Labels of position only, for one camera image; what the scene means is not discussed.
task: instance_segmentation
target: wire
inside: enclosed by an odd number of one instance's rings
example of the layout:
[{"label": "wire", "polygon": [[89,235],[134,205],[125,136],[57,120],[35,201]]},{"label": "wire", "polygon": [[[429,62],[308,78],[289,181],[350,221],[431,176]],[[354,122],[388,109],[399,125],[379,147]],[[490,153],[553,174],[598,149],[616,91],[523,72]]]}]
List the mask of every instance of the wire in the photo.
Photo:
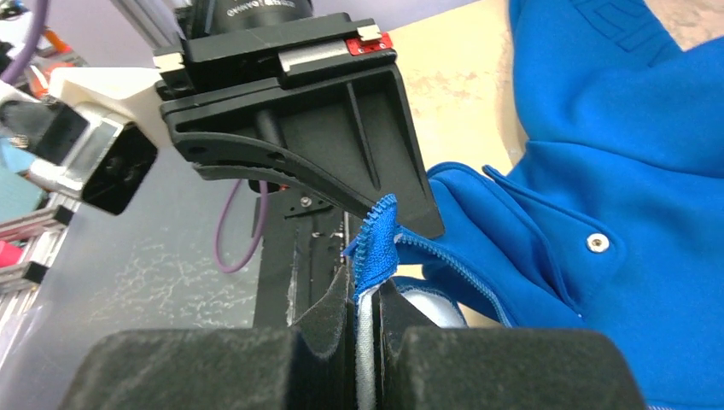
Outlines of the wire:
[{"label": "wire", "polygon": [[32,21],[30,29],[27,32],[25,45],[20,53],[15,56],[13,62],[5,68],[0,79],[10,85],[15,84],[23,71],[30,64],[32,55],[35,54],[35,48],[40,43],[40,38],[45,31],[45,21],[48,19],[48,9],[50,8],[50,0],[38,0],[36,8],[32,12]]},{"label": "wire", "polygon": [[226,204],[224,205],[224,209],[221,211],[221,216],[219,217],[219,223],[216,225],[216,240],[213,243],[213,256],[216,260],[216,266],[219,267],[219,270],[223,273],[234,273],[240,271],[243,267],[246,266],[246,264],[251,260],[251,257],[254,255],[254,252],[256,252],[256,249],[259,247],[259,242],[261,242],[261,236],[264,233],[264,225],[266,224],[266,214],[269,210],[269,190],[266,186],[266,181],[259,181],[259,190],[261,191],[261,197],[260,197],[260,205],[259,205],[259,218],[256,222],[256,227],[254,228],[254,236],[251,239],[251,245],[249,245],[247,254],[236,264],[228,266],[221,260],[221,251],[219,244],[221,243],[221,229],[224,226],[224,220],[226,219],[226,214],[229,213],[229,208],[231,207],[231,202],[234,200],[234,196],[236,196],[236,192],[239,191],[239,187],[242,185],[243,179],[239,179],[235,184],[234,187],[231,188],[231,193],[229,194],[229,199],[226,200]]}]

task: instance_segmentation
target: snap button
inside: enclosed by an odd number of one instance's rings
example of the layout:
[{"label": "snap button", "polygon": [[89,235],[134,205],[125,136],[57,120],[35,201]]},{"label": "snap button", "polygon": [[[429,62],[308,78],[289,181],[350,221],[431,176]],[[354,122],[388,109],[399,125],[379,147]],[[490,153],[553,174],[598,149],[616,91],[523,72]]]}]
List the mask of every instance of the snap button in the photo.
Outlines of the snap button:
[{"label": "snap button", "polygon": [[586,239],[586,245],[591,252],[600,254],[608,250],[610,241],[603,233],[594,233]]}]

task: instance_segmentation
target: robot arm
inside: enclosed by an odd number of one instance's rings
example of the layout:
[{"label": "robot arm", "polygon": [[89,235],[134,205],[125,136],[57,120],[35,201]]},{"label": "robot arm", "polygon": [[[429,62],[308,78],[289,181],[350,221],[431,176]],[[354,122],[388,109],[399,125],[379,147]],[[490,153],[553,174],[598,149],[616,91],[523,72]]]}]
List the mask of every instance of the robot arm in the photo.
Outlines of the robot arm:
[{"label": "robot arm", "polygon": [[373,20],[312,17],[308,0],[207,3],[177,10],[185,38],[156,70],[59,68],[47,101],[3,93],[0,120],[40,158],[33,181],[119,214],[172,144],[204,179],[304,186],[359,217],[394,193],[402,225],[444,232]]}]

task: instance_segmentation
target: blue jacket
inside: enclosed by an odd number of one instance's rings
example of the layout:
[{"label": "blue jacket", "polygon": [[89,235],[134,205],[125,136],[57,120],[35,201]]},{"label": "blue jacket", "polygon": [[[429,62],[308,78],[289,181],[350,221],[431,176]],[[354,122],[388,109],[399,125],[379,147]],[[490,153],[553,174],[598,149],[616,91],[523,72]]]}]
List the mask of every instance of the blue jacket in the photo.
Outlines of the blue jacket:
[{"label": "blue jacket", "polygon": [[682,52],[642,0],[512,0],[511,26],[526,155],[432,168],[432,241],[382,200],[358,289],[399,254],[505,325],[603,332],[652,406],[724,408],[724,38]]}]

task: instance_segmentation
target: pink object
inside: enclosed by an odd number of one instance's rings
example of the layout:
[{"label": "pink object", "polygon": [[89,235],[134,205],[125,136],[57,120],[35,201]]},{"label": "pink object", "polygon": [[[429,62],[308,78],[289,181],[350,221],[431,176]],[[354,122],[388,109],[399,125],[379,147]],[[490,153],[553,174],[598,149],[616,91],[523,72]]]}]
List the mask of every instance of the pink object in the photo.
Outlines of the pink object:
[{"label": "pink object", "polygon": [[11,267],[18,263],[22,249],[7,242],[0,241],[0,267]]}]

